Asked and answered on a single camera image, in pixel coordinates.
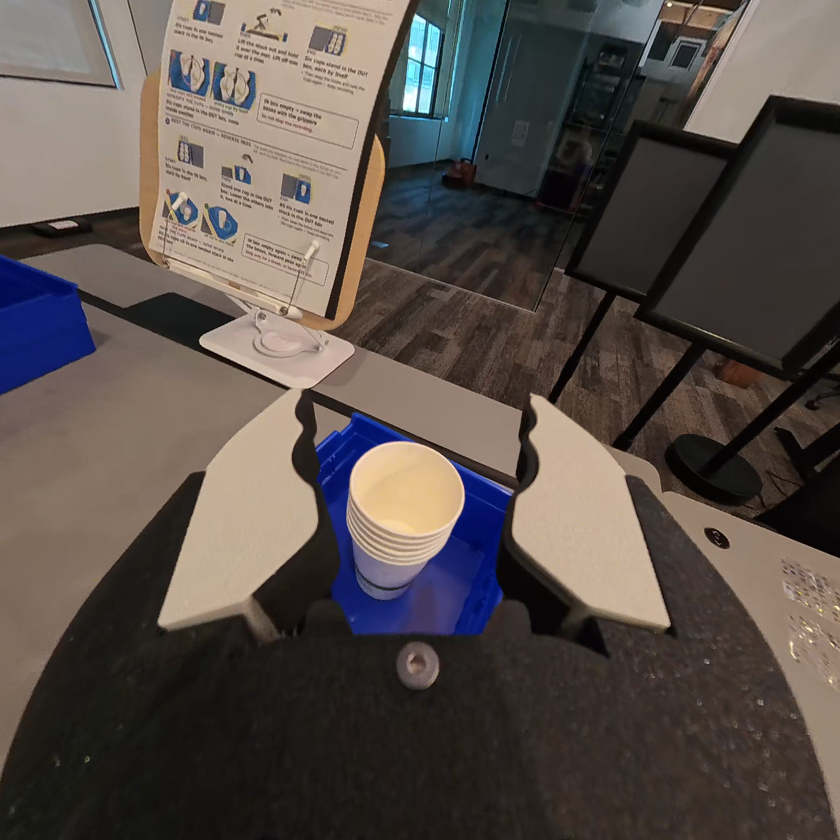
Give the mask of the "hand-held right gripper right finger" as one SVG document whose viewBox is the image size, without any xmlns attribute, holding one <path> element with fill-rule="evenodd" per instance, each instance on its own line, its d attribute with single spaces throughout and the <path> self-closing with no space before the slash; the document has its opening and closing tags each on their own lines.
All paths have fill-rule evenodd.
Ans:
<svg viewBox="0 0 840 840">
<path fill-rule="evenodd" d="M 523 409 L 519 440 L 497 557 L 505 600 L 522 604 L 541 636 L 580 639 L 597 619 L 669 630 L 625 469 L 540 395 Z"/>
</svg>

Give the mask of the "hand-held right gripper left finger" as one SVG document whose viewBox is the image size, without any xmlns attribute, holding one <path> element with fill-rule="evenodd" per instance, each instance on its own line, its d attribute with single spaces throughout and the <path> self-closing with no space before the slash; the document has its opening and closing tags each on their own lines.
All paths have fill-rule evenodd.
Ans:
<svg viewBox="0 0 840 840">
<path fill-rule="evenodd" d="M 310 391 L 291 389 L 206 468 L 158 626 L 240 617 L 260 643 L 300 632 L 328 599 L 340 549 L 318 478 Z"/>
</svg>

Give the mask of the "blue plastic bin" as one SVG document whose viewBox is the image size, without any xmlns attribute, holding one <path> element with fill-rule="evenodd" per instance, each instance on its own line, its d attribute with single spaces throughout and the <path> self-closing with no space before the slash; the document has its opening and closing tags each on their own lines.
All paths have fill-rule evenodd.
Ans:
<svg viewBox="0 0 840 840">
<path fill-rule="evenodd" d="M 1 393 L 94 353 L 77 284 L 1 257 Z"/>
<path fill-rule="evenodd" d="M 453 461 L 465 487 L 465 506 L 443 550 L 407 591 L 379 601 L 360 587 L 346 523 L 351 470 L 374 446 L 408 437 L 360 413 L 317 444 L 318 482 L 338 542 L 340 568 L 331 596 L 357 635 L 475 635 L 501 599 L 497 552 L 511 489 Z"/>
</svg>

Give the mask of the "stack of nested white cups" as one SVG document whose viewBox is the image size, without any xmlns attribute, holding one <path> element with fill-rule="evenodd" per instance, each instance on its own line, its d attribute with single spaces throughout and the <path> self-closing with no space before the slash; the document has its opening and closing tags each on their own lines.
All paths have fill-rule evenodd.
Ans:
<svg viewBox="0 0 840 840">
<path fill-rule="evenodd" d="M 466 502 L 452 463 L 421 444 L 366 451 L 352 467 L 346 524 L 356 580 L 378 601 L 404 594 L 444 548 Z"/>
</svg>

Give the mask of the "white board stand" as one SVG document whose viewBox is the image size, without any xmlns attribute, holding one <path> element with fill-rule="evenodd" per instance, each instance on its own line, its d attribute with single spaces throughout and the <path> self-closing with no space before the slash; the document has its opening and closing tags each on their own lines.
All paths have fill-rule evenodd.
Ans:
<svg viewBox="0 0 840 840">
<path fill-rule="evenodd" d="M 350 342 L 306 327 L 285 313 L 232 301 L 245 314 L 205 332 L 200 346 L 279 385 L 311 389 L 354 355 Z"/>
</svg>

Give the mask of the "black office chair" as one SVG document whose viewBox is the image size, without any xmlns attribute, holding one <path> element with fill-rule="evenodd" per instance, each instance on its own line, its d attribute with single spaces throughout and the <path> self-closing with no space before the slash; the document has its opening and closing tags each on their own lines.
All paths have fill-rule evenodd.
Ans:
<svg viewBox="0 0 840 840">
<path fill-rule="evenodd" d="M 775 433 L 802 487 L 755 521 L 788 539 L 815 550 L 839 556 L 839 426 L 807 446 L 800 446 L 791 432 Z"/>
</svg>

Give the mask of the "wooden instruction board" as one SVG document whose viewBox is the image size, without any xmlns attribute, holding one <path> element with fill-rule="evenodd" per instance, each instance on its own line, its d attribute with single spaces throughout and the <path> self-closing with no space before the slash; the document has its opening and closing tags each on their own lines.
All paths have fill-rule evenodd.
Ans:
<svg viewBox="0 0 840 840">
<path fill-rule="evenodd" d="M 301 324 L 349 317 L 384 181 L 377 118 L 418 2 L 173 2 L 141 94 L 153 262 Z"/>
</svg>

